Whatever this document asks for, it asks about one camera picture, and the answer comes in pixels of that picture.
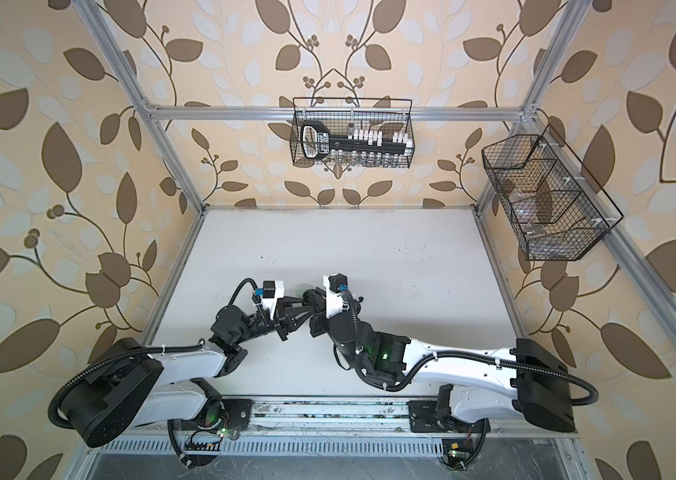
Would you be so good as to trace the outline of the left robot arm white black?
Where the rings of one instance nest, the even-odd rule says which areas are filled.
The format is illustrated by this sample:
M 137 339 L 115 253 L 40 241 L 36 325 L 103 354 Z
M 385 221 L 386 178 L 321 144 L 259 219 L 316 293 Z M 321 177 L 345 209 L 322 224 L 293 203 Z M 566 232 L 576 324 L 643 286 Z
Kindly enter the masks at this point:
M 239 367 L 248 354 L 244 342 L 268 334 L 287 340 L 305 322 L 322 321 L 326 307 L 321 288 L 293 297 L 279 281 L 257 284 L 246 278 L 240 284 L 252 289 L 252 313 L 229 301 L 216 314 L 209 339 L 188 346 L 144 346 L 133 338 L 116 342 L 55 393 L 49 421 L 76 431 L 92 448 L 158 422 L 225 428 L 231 415 L 211 379 Z

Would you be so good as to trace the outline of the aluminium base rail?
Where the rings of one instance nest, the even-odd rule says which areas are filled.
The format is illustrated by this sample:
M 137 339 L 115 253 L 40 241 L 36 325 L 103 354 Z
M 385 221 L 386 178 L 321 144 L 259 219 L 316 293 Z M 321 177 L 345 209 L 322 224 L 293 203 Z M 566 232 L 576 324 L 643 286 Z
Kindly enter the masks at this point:
M 474 426 L 435 415 L 432 397 L 260 397 L 226 399 L 215 427 L 180 421 L 135 427 L 101 447 L 103 454 L 170 455 L 178 445 L 197 456 L 305 456 L 438 459 L 488 440 L 554 445 L 562 434 L 521 418 Z

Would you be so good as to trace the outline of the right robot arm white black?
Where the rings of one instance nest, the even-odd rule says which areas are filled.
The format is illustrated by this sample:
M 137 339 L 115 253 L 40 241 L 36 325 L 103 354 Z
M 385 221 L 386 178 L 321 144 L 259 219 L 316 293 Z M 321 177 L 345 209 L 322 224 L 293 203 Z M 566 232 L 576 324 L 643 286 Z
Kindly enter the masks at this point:
M 346 287 L 309 289 L 303 299 L 341 367 L 386 393 L 437 384 L 439 411 L 459 422 L 522 416 L 533 426 L 570 433 L 576 429 L 574 408 L 599 399 L 591 383 L 533 340 L 519 338 L 494 350 L 447 348 L 375 330 L 360 319 L 360 303 Z

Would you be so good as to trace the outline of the black socket holder tool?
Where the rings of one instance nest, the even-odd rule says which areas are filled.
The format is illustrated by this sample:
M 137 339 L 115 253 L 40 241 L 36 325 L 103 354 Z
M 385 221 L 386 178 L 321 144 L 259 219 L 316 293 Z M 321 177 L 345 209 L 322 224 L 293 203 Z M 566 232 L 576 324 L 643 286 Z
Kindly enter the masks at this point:
M 311 160 L 401 159 L 412 157 L 415 151 L 414 140 L 406 131 L 385 133 L 354 123 L 341 130 L 318 120 L 304 121 L 296 130 L 295 142 Z

